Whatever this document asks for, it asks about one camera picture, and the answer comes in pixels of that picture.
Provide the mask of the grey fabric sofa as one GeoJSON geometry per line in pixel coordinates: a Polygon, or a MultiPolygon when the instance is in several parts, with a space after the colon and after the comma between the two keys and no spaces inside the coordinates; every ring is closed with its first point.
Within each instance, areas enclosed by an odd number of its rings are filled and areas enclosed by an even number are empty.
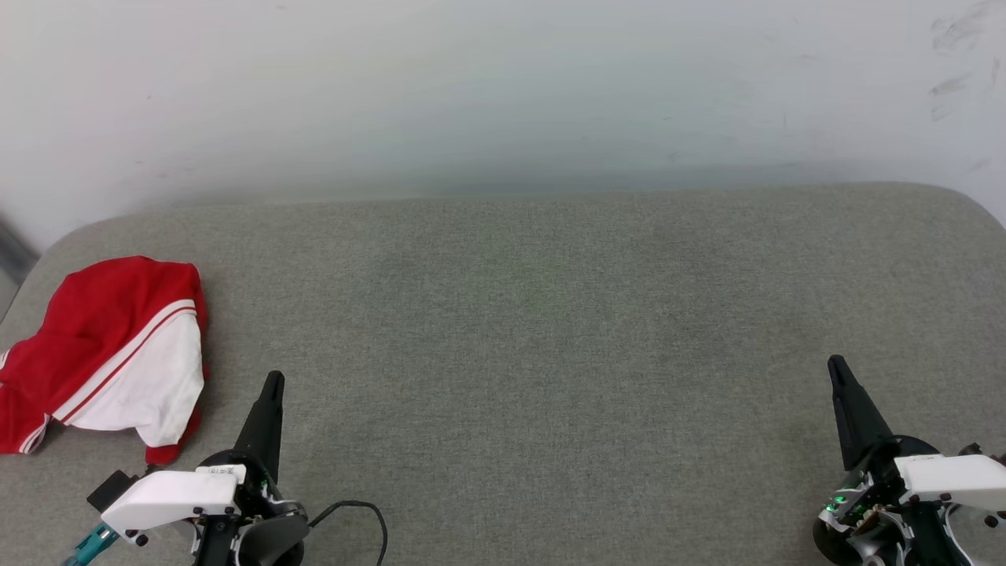
{"type": "Polygon", "coordinates": [[[120,255],[204,282],[204,423],[177,467],[231,447],[280,370],[281,492],[373,502],[385,566],[831,566],[811,529],[843,476],[833,354],[894,432],[1006,452],[1006,229],[946,189],[128,216],[43,255],[0,348],[120,255]]]}

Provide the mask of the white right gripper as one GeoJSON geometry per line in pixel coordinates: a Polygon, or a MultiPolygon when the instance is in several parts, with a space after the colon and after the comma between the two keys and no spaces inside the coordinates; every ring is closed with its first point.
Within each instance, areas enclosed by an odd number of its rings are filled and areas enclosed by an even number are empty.
{"type": "Polygon", "coordinates": [[[945,456],[920,439],[895,435],[842,355],[828,358],[842,463],[824,522],[865,522],[871,513],[916,504],[1006,512],[1006,464],[980,451],[945,456]]]}

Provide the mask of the dark grey wall skirting strip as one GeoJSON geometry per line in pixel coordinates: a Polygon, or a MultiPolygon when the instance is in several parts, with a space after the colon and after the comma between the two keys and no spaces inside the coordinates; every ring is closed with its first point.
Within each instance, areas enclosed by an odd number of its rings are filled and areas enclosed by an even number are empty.
{"type": "Polygon", "coordinates": [[[21,286],[39,261],[39,254],[28,246],[0,214],[0,273],[21,286]]]}

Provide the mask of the red and white basketball jersey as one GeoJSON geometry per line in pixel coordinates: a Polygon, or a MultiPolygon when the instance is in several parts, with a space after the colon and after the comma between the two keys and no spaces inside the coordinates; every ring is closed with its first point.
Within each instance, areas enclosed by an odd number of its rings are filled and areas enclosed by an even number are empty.
{"type": "Polygon", "coordinates": [[[147,465],[169,465],[199,427],[206,326],[193,264],[130,255],[69,274],[0,354],[0,454],[31,454],[58,422],[133,430],[147,465]]]}

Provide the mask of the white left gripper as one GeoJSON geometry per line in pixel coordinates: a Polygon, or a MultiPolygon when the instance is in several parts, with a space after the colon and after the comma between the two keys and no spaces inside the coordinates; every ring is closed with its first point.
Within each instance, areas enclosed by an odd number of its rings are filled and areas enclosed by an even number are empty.
{"type": "Polygon", "coordinates": [[[304,505],[277,490],[286,377],[271,370],[233,449],[192,471],[147,471],[101,513],[101,523],[132,545],[173,524],[194,545],[301,545],[304,505]]]}

